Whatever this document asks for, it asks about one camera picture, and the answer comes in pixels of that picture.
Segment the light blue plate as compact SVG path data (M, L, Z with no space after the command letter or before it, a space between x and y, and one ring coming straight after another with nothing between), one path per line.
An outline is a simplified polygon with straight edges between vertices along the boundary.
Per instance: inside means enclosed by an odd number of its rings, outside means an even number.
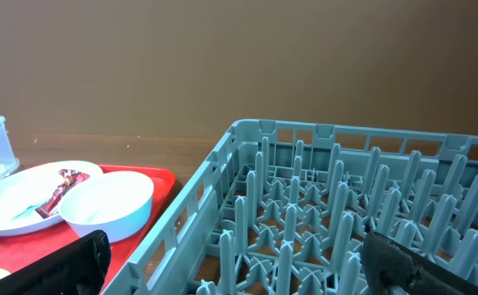
M59 214L42 217L36 208L49 201L64 182L60 170L75 170L91 177L103 174L87 161L56 161L10 175L0 180L0 237L30 234L62 222Z

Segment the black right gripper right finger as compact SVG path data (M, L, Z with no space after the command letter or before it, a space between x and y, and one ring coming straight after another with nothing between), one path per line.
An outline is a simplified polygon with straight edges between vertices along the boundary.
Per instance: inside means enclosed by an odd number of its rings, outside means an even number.
M371 295L478 295L478 286L375 231L362 245L362 267Z

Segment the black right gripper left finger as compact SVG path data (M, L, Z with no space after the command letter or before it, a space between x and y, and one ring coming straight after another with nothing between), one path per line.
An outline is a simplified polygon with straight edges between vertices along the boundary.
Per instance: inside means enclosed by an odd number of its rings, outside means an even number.
M95 230L0 279L0 295L98 295L111 259L107 234Z

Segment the red snack wrapper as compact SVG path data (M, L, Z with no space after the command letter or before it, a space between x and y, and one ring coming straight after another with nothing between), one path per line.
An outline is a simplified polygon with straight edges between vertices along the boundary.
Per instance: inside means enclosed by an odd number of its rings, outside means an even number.
M52 196L35 208L35 211L44 219L55 216L59 213L58 206L64 196L76 185L83 183L90 178L89 174L78 170L59 170L58 174L63 178L62 182L55 188Z

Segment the light blue bowl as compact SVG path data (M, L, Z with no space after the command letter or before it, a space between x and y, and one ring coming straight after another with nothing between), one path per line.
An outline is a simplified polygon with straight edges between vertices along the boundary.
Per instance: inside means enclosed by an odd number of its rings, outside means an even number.
M60 216L80 237L99 229L116 243L148 222L153 193L153 181L144 174L110 172L71 189L61 201Z

